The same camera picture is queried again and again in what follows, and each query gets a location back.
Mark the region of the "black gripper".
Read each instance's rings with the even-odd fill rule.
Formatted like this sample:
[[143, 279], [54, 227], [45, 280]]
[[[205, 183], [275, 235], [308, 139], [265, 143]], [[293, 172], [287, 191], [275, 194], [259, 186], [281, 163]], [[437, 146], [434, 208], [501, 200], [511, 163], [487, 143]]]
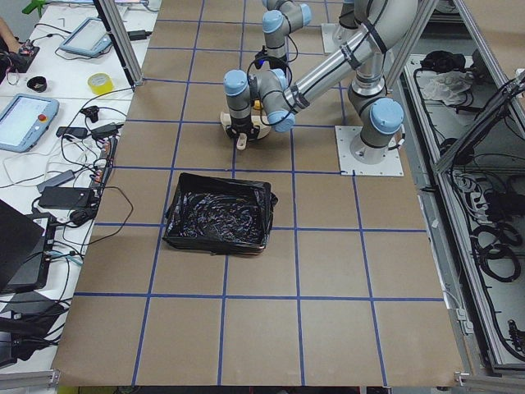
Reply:
[[257, 70], [263, 67], [263, 64], [267, 62], [270, 69], [281, 69], [287, 68], [287, 55], [284, 47], [280, 48], [267, 48], [263, 47], [254, 58], [254, 66]]
[[227, 127], [227, 135], [230, 138], [237, 138], [241, 134], [246, 134], [248, 138], [258, 138], [258, 126], [255, 126], [250, 118], [232, 118], [231, 124]]

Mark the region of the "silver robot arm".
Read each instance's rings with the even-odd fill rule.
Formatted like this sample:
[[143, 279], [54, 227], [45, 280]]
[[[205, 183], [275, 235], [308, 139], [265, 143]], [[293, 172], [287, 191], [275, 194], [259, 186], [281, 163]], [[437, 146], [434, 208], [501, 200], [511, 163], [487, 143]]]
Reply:
[[310, 9], [292, 1], [266, 1], [263, 5], [267, 10], [262, 29], [272, 67], [254, 74], [242, 70], [225, 74], [223, 86], [229, 108], [229, 119], [223, 125], [226, 133], [238, 149], [263, 137], [251, 114], [256, 100], [267, 115], [262, 125], [287, 132], [294, 127], [296, 114], [354, 73], [348, 97], [363, 128], [352, 140], [350, 152], [361, 163], [380, 163], [404, 119], [400, 104], [386, 96], [385, 55], [415, 20], [417, 2], [345, 1], [339, 19], [345, 35], [338, 49], [293, 83], [284, 72], [285, 38], [310, 22]]
[[308, 4], [289, 0], [262, 0], [267, 9], [262, 16], [265, 44], [255, 56], [254, 65], [259, 70], [264, 62], [271, 69], [282, 69], [289, 64], [286, 40], [296, 30], [309, 25], [313, 14]]

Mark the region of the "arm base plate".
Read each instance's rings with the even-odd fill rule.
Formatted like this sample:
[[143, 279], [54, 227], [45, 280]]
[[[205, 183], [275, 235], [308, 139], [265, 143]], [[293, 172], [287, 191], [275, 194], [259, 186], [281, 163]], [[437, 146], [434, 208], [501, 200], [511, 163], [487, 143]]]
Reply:
[[399, 150], [392, 138], [387, 147], [375, 149], [361, 139], [361, 126], [335, 126], [336, 146], [342, 176], [404, 175]]
[[322, 24], [322, 44], [325, 54], [333, 53], [351, 35], [351, 31], [339, 23]]

